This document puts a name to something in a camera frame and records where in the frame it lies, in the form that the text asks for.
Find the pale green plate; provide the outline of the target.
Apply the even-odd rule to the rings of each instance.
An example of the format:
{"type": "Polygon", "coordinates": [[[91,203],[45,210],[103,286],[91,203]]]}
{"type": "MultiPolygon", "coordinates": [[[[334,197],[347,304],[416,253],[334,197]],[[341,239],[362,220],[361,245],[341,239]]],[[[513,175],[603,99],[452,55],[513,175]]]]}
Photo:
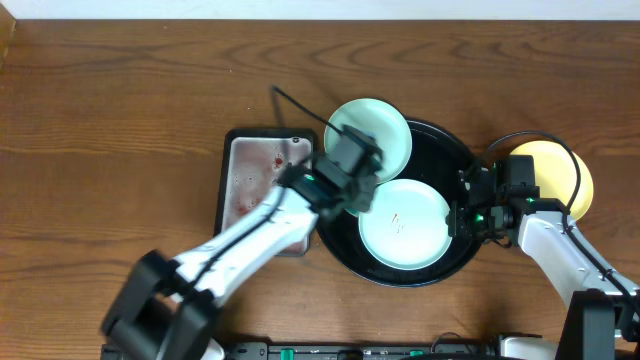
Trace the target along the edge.
{"type": "Polygon", "coordinates": [[[364,247],[380,263],[402,271],[426,268],[449,249],[450,207],[428,184],[396,179],[378,186],[371,207],[358,215],[364,247]]]}

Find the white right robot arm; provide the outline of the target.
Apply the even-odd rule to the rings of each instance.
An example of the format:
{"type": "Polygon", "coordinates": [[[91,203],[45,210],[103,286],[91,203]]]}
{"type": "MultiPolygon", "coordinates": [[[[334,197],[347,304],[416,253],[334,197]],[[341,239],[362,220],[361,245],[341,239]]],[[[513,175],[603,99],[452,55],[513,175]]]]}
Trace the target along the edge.
{"type": "Polygon", "coordinates": [[[543,198],[534,172],[473,166],[458,173],[464,204],[453,202],[449,233],[471,244],[516,247],[541,268],[568,307],[559,342],[502,335],[499,359],[614,359],[615,342],[639,341],[639,287],[586,240],[558,199],[543,198]]]}

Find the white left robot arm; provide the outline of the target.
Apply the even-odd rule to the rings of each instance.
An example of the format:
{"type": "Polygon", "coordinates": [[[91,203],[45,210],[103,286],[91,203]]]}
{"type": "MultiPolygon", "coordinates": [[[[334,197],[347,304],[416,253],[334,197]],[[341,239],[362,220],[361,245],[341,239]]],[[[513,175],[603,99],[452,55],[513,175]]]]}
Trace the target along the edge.
{"type": "Polygon", "coordinates": [[[132,267],[101,324],[130,359],[221,359],[213,339],[224,304],[321,218],[369,208],[377,153],[311,155],[287,167],[263,201],[210,241],[171,260],[153,250],[132,267]]]}

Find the yellow plate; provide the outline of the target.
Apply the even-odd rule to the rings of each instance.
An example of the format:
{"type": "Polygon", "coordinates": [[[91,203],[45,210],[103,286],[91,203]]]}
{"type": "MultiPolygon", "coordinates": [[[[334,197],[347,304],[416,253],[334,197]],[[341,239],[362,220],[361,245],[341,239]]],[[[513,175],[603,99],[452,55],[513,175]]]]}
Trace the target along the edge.
{"type": "MultiPolygon", "coordinates": [[[[551,141],[531,141],[516,147],[511,155],[532,155],[535,165],[535,180],[540,187],[542,198],[557,198],[568,204],[577,180],[571,157],[558,143],[551,141]]],[[[589,210],[594,197],[592,175],[584,161],[575,154],[581,180],[579,191],[571,206],[571,216],[581,219],[589,210]]]]}

